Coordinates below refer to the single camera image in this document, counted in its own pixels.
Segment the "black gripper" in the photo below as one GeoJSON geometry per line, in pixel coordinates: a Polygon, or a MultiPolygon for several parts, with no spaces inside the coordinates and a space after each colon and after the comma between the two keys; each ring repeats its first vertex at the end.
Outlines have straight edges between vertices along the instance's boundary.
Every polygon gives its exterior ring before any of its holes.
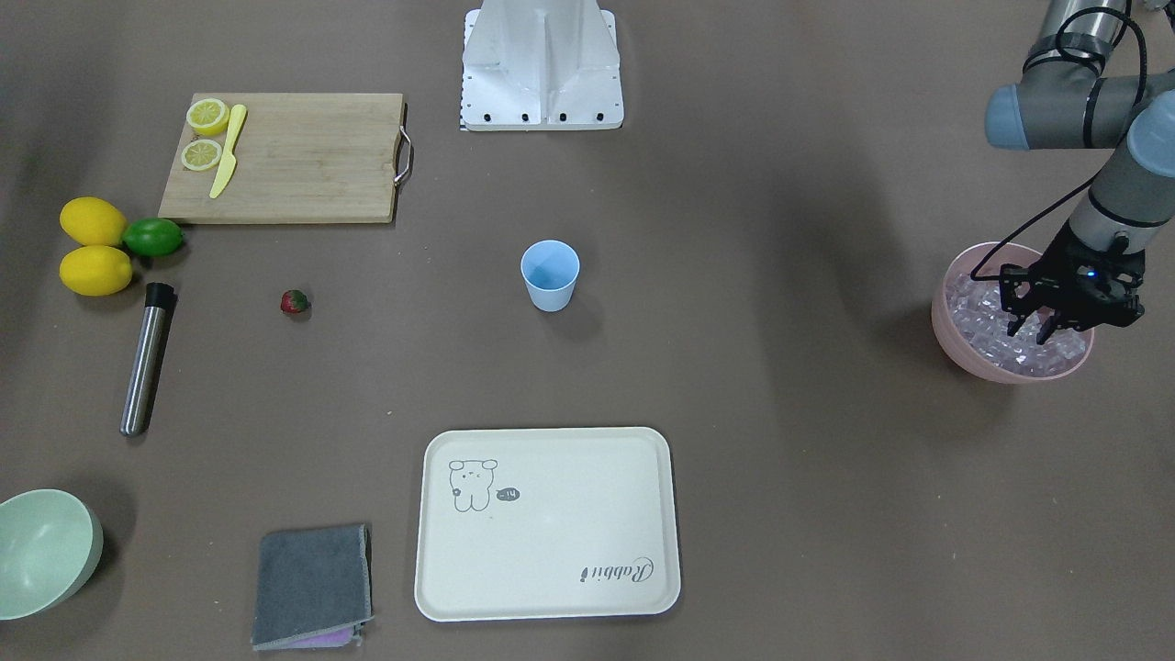
{"type": "Polygon", "coordinates": [[[1124,252],[1127,241],[1112,240],[1107,252],[1093,250],[1066,223],[1030,267],[1005,263],[999,272],[1002,309],[1010,315],[1007,335],[1015,336],[1030,315],[1041,317],[1035,343],[1045,346],[1066,328],[1127,328],[1144,313],[1139,289],[1146,252],[1124,252]]]}

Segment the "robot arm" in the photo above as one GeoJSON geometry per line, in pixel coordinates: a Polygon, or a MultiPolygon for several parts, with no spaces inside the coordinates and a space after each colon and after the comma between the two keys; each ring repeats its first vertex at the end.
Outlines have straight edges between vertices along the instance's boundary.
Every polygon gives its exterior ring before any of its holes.
{"type": "Polygon", "coordinates": [[[1142,317],[1146,247],[1171,221],[1171,73],[1150,76],[1129,1],[1053,1],[1018,85],[988,100],[985,130],[1007,150],[1108,148],[1079,203],[1029,267],[994,276],[1007,333],[1040,309],[1054,331],[1127,328],[1142,317]]]}

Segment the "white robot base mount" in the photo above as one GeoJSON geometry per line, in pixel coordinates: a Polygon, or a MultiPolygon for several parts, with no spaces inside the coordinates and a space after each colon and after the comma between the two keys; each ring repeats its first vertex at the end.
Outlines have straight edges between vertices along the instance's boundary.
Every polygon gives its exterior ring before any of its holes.
{"type": "Polygon", "coordinates": [[[616,16],[596,1],[484,1],[463,27],[461,129],[624,124],[616,16]]]}

